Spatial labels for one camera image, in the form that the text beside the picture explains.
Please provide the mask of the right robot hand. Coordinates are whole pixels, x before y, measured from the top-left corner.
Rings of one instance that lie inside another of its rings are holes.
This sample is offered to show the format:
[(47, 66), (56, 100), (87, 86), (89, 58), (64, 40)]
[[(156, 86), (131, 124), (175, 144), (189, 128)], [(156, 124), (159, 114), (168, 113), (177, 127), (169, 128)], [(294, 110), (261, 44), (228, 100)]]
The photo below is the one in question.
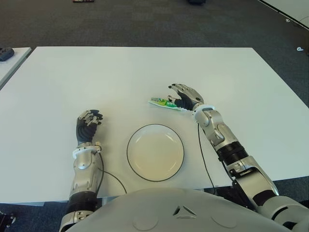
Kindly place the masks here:
[(195, 107), (204, 104), (202, 96), (191, 87), (184, 84), (172, 84), (169, 88), (173, 89), (179, 96), (179, 98), (168, 96), (168, 100), (173, 102), (177, 107), (193, 111)]

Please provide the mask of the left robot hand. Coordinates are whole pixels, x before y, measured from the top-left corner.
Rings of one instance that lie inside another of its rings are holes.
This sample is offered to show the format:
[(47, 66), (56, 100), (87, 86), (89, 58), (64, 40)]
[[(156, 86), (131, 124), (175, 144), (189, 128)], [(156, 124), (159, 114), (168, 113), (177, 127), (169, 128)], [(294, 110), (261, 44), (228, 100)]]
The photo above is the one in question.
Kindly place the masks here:
[(78, 145), (92, 143), (97, 127), (102, 123), (103, 115), (99, 110), (86, 110), (77, 117), (76, 138)]

